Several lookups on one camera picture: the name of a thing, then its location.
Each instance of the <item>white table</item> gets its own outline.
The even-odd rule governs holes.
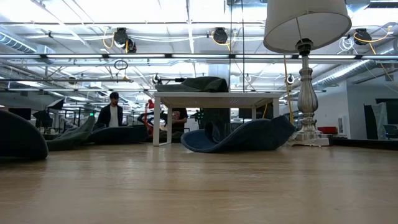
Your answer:
[[[256,118],[257,108],[267,103],[274,104],[274,117],[279,116],[279,97],[275,93],[154,93],[154,146],[172,142],[173,108],[251,108],[252,119]],[[160,103],[167,108],[167,142],[159,144]]]

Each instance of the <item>dark jacket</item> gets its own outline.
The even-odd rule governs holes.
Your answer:
[[[122,120],[123,120],[123,108],[121,106],[118,106],[119,126],[122,126]],[[102,108],[101,112],[99,112],[97,124],[105,124],[106,127],[109,127],[110,121],[111,121],[111,105],[108,105]]]

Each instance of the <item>fluorescent light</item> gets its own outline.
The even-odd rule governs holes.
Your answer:
[[[88,101],[89,99],[80,96],[69,96],[69,98],[77,101]]]
[[[110,54],[110,58],[164,58],[164,54]]]
[[[40,55],[35,54],[8,54],[8,55],[0,55],[0,58],[40,58]]]
[[[244,58],[257,58],[257,59],[282,59],[283,55],[264,55],[264,54],[249,54],[244,55]],[[236,58],[243,58],[243,55],[236,55]],[[291,55],[286,55],[286,59],[291,59]]]
[[[77,89],[77,91],[108,91],[108,89]]]
[[[145,89],[114,89],[113,91],[153,91],[153,92],[156,92],[157,90],[145,90]]]
[[[398,55],[364,55],[363,59],[398,59]]]
[[[74,89],[44,89],[43,91],[75,91]]]
[[[229,55],[217,54],[173,54],[173,58],[229,58]]]
[[[51,94],[54,94],[55,96],[60,96],[60,97],[64,97],[64,95],[56,93],[56,92],[51,92]]]
[[[27,89],[27,88],[12,88],[8,89],[9,91],[40,91],[39,89]]]
[[[48,54],[48,58],[102,58],[102,55],[98,54],[73,54],[73,55],[65,55],[65,54]]]
[[[28,85],[31,87],[43,87],[42,85],[38,84],[37,82],[28,82],[28,81],[19,81],[19,84]]]
[[[356,55],[309,55],[309,59],[354,59]]]

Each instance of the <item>wooden table surface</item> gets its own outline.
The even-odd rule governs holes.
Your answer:
[[[0,161],[0,223],[398,223],[398,153],[91,146]]]

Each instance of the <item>man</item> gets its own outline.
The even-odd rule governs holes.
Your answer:
[[[185,123],[188,120],[187,109],[173,108],[172,132],[184,132]]]
[[[113,92],[109,96],[111,103],[102,108],[97,124],[105,124],[106,127],[120,127],[123,120],[123,108],[118,106],[119,93]]]

